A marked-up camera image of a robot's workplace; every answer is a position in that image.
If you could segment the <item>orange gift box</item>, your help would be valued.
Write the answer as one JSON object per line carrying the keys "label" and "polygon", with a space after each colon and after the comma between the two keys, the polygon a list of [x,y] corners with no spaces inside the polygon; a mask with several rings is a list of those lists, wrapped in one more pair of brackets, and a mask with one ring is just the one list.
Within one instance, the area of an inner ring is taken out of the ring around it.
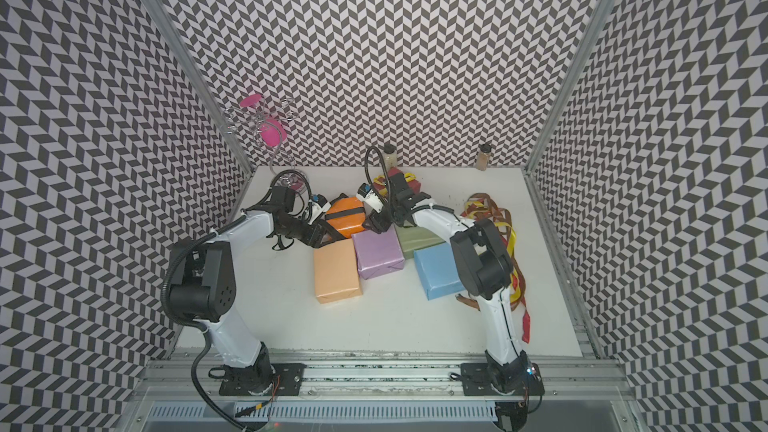
{"label": "orange gift box", "polygon": [[363,232],[365,230],[363,227],[363,222],[365,221],[366,216],[367,214],[365,210],[365,215],[358,214],[330,221],[327,221],[326,219],[325,220],[336,230],[338,230],[343,237],[350,238],[352,235]]}

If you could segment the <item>black printed ribbon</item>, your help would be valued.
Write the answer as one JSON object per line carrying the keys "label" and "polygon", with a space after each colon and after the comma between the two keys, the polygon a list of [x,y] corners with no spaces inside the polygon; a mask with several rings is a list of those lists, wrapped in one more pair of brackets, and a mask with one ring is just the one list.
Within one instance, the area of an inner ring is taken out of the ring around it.
{"label": "black printed ribbon", "polygon": [[363,203],[356,197],[340,196],[331,202],[331,207],[325,213],[325,219],[330,221],[358,214],[365,215]]}

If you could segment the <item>purple gift box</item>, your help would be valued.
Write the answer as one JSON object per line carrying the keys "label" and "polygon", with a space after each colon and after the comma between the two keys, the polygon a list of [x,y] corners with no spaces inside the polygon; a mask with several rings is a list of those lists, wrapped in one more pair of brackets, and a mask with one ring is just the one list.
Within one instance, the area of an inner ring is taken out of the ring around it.
{"label": "purple gift box", "polygon": [[365,230],[353,234],[351,239],[362,279],[369,280],[404,268],[405,257],[394,226],[382,233]]}

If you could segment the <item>peach gift box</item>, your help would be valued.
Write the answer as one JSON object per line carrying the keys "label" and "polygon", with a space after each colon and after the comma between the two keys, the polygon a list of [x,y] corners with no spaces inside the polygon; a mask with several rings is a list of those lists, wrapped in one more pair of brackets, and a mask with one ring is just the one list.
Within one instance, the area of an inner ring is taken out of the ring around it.
{"label": "peach gift box", "polygon": [[354,242],[346,239],[315,249],[315,297],[321,304],[362,295]]}

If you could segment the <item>green gift box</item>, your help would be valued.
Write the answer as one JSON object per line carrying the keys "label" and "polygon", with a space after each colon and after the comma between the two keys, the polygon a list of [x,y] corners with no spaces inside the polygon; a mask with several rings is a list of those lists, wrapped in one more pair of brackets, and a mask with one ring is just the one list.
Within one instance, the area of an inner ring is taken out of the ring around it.
{"label": "green gift box", "polygon": [[415,252],[444,243],[433,232],[421,227],[395,227],[395,232],[405,259],[412,259]]}

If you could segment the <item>blue gift box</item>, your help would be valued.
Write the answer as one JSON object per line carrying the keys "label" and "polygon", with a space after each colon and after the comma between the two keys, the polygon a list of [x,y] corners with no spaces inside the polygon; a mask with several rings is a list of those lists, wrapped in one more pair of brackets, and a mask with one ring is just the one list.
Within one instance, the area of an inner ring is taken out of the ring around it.
{"label": "blue gift box", "polygon": [[465,290],[451,246],[442,243],[414,252],[417,273],[428,300],[435,300]]}

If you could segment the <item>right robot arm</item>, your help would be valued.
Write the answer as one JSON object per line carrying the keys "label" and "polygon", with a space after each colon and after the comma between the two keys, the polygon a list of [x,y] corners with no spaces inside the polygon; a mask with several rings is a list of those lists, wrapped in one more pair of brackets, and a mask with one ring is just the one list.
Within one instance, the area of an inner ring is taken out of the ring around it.
{"label": "right robot arm", "polygon": [[486,337],[486,370],[492,390],[500,395],[530,394],[537,370],[520,345],[511,316],[511,285],[515,262],[489,219],[469,219],[416,194],[402,173],[385,178],[387,195],[371,181],[360,185],[357,198],[383,217],[386,225],[411,223],[447,242],[458,277],[474,297]]}

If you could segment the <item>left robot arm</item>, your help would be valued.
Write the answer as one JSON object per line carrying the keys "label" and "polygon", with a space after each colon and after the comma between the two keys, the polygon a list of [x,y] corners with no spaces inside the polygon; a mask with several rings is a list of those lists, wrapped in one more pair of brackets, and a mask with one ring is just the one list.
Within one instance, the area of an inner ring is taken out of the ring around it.
{"label": "left robot arm", "polygon": [[242,209],[231,223],[171,248],[162,307],[173,322],[200,330],[221,357],[222,365],[209,376],[221,381],[223,396],[274,393],[279,379],[267,346],[249,331],[236,310],[236,258],[267,238],[298,240],[315,249],[343,238],[324,220],[330,201],[310,193],[296,212],[297,196],[291,187],[273,185],[261,201]]}

